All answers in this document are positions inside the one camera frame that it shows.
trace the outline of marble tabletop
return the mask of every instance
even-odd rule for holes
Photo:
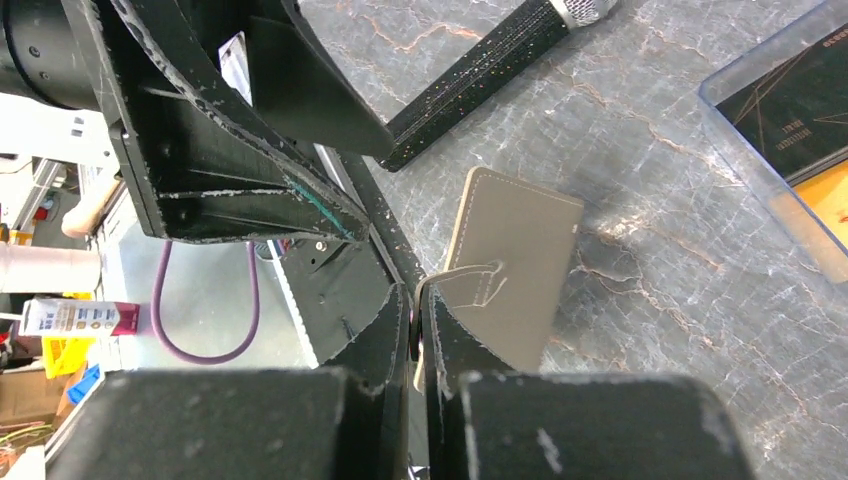
[[[385,120],[519,0],[301,0]],[[723,163],[701,81],[816,0],[622,0],[411,166],[374,167],[428,272],[476,165],[583,198],[546,371],[673,371],[727,402],[763,479],[848,470],[848,288]]]

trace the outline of black microphone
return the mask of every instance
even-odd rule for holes
[[[377,162],[396,172],[436,142],[571,30],[591,25],[618,0],[527,0],[395,118],[395,146]]]

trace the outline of red object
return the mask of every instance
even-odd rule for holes
[[[34,220],[47,220],[47,214],[49,212],[44,207],[38,207],[38,210],[35,211],[35,216],[33,216]]]

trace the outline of microphone handle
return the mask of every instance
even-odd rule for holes
[[[569,33],[549,0],[527,0],[389,121],[396,172]]]

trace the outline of silver microphone grille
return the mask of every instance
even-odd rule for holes
[[[565,8],[578,27],[604,18],[618,0],[565,0]]]

